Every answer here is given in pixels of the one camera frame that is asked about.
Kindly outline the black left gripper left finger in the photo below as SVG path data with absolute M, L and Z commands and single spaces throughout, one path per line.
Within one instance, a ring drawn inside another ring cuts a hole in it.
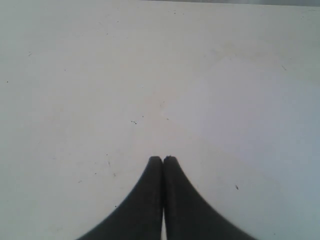
M 160 240 L 163 222 L 163 162 L 149 158 L 138 182 L 116 209 L 83 240 Z

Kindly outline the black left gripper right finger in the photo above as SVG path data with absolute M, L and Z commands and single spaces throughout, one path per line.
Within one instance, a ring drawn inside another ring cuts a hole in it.
M 251 240 L 197 192 L 174 156 L 163 160 L 164 219 L 168 240 Z

